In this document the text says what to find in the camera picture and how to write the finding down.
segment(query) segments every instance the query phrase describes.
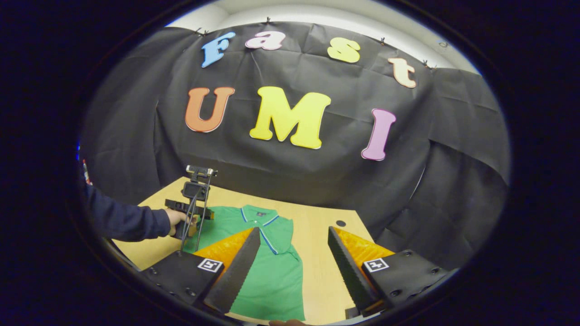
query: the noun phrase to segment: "green polo shirt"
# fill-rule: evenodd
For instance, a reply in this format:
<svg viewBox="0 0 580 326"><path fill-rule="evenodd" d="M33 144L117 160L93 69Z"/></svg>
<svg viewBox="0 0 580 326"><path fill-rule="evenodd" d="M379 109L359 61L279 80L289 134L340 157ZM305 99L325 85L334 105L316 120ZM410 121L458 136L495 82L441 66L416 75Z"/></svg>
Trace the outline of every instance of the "green polo shirt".
<svg viewBox="0 0 580 326"><path fill-rule="evenodd" d="M293 223L271 209L211 207L199 249L251 227L259 227L261 242L231 312L263 320L305 320L302 302L302 260L291 244ZM194 237L184 250L193 253Z"/></svg>

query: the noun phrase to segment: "black cloth backdrop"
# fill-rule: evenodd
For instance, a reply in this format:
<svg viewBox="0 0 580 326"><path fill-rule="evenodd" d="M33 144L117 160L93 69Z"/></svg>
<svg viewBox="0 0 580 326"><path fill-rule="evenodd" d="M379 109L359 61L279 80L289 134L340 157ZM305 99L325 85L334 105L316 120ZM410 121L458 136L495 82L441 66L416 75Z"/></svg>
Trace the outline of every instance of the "black cloth backdrop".
<svg viewBox="0 0 580 326"><path fill-rule="evenodd" d="M248 49L260 31L286 34L278 50ZM203 45L234 31L219 61L201 68ZM331 59L332 38L361 46L360 60ZM414 89L393 78L387 60L414 67ZM166 27L118 63L88 107L81 155L94 184L138 204L186 176L187 164L219 170L216 186L275 200L355 209L377 241L410 248L442 267L464 264L493 228L507 196L508 132L483 78L429 69L372 38L319 24L250 24L202 36ZM283 88L291 107L309 92L329 96L318 150L253 139L263 86ZM201 118L217 87L232 87L223 122L198 133L184 121L188 91L206 87ZM383 161L365 160L373 108L397 121Z"/></svg>

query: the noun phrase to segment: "navy blue sleeve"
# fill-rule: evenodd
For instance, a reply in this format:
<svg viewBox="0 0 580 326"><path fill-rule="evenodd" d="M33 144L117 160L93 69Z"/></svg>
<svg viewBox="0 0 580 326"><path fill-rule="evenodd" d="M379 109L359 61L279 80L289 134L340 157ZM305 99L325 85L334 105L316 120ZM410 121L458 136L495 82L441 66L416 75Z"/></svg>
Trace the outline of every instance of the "navy blue sleeve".
<svg viewBox="0 0 580 326"><path fill-rule="evenodd" d="M169 234L169 218L163 209L151 209L118 202L84 182L84 195L96 231L120 241L155 239Z"/></svg>

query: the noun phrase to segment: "letter m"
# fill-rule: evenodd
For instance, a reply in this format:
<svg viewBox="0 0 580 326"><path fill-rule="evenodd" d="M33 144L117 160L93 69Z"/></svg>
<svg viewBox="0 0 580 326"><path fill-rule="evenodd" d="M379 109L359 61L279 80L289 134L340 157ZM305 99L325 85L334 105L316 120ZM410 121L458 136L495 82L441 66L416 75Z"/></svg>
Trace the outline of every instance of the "letter m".
<svg viewBox="0 0 580 326"><path fill-rule="evenodd" d="M265 86L258 89L262 97L256 127L250 130L250 136L256 139L270 140L270 121L278 140L283 142L290 131L298 124L296 133L290 142L296 146L318 149L322 142L318 138L324 109L331 102L330 97L320 93L307 93L294 108L290 108L284 90L279 87Z"/></svg>

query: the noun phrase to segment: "pink letter i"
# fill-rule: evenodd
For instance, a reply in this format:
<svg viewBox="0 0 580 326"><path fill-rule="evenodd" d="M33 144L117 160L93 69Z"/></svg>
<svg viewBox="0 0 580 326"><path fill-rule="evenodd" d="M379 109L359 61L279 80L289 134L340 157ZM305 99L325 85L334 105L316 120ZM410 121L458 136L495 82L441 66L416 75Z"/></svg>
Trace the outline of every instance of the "pink letter i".
<svg viewBox="0 0 580 326"><path fill-rule="evenodd" d="M391 112L381 108L372 109L372 115L375 117L375 125L372 127L368 146L363 149L361 156L366 160L382 161L385 159L385 144L387 143L389 130L397 118Z"/></svg>

